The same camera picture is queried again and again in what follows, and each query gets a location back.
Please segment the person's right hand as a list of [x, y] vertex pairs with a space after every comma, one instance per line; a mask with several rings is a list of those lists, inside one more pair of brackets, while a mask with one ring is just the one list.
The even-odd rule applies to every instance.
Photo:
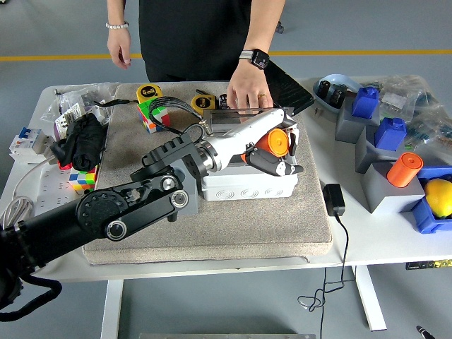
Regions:
[[131, 36], [127, 28], [109, 29], [107, 48], [115, 66], [126, 70], [131, 65]]

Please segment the person's left hand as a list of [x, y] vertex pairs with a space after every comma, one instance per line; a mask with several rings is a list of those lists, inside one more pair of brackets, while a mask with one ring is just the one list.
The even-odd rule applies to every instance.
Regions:
[[231, 109], [273, 107], [264, 70], [240, 59], [227, 87], [227, 105]]

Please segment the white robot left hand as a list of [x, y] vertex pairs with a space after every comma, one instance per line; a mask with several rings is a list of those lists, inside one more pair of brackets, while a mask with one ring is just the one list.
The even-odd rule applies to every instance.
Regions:
[[198, 152], [208, 171], [219, 172], [235, 155], [243, 155], [248, 165], [273, 176], [288, 176], [304, 171], [281, 157], [257, 147], [258, 141], [275, 128], [296, 127], [297, 123], [281, 108], [268, 109], [247, 119], [221, 136], [207, 136], [197, 144]]

